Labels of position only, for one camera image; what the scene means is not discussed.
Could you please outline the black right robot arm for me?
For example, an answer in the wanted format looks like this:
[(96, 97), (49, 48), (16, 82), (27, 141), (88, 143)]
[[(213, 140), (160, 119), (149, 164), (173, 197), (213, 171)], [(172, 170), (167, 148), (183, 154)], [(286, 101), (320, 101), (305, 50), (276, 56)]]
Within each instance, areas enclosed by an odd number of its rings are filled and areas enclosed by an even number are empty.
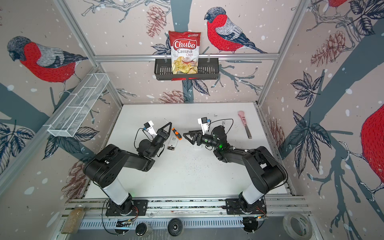
[(235, 163), (246, 167), (251, 179), (249, 187), (240, 193), (239, 204), (245, 211), (261, 200), (271, 190), (288, 179), (285, 168), (264, 146), (256, 149), (240, 149), (230, 145), (223, 126), (215, 127), (210, 135), (203, 131), (189, 131), (183, 136), (192, 145), (212, 147), (216, 158), (224, 163)]

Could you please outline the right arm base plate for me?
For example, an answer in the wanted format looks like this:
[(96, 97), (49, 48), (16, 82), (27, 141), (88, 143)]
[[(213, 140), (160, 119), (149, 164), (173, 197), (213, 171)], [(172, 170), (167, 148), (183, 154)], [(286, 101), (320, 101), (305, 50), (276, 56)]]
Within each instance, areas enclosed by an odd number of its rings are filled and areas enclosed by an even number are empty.
[(261, 198), (253, 204), (248, 204), (242, 199), (226, 199), (222, 206), (228, 215), (262, 215), (267, 214), (267, 205), (265, 198)]

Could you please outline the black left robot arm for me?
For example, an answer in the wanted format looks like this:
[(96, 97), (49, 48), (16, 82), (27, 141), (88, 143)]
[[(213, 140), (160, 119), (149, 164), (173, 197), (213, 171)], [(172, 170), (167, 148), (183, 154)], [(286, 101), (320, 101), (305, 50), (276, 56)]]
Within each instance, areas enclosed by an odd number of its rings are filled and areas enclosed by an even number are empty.
[(154, 136), (152, 140), (144, 139), (137, 147), (137, 153), (131, 153), (109, 144), (101, 150), (83, 169), (84, 174), (93, 181), (109, 197), (121, 211), (129, 212), (133, 207), (132, 196), (124, 189), (118, 179), (123, 168), (131, 168), (142, 172), (148, 172), (155, 160), (153, 157), (162, 154), (161, 148), (171, 135), (172, 123), (169, 122), (159, 128), (157, 132), (152, 130), (151, 121), (144, 124), (143, 131)]

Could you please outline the orange black screwdriver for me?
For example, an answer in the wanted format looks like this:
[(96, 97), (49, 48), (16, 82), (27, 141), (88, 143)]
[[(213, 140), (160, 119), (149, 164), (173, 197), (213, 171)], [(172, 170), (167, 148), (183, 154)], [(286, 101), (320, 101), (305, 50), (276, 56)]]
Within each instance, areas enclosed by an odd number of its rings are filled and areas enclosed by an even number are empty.
[(172, 123), (170, 123), (168, 120), (166, 120), (166, 122), (168, 123), (168, 124), (170, 124), (170, 129), (172, 130), (172, 132), (175, 134), (175, 136), (176, 136), (176, 138), (178, 139), (178, 140), (182, 140), (183, 138), (182, 138), (182, 135), (173, 127), (173, 125), (172, 125)]

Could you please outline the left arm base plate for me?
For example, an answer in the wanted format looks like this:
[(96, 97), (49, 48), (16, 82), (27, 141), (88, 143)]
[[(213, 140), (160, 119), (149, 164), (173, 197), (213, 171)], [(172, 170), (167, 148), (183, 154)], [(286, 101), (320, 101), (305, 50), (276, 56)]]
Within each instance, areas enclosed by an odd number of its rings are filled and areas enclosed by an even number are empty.
[(109, 199), (106, 208), (106, 217), (145, 216), (148, 200), (126, 200), (122, 205), (117, 205)]

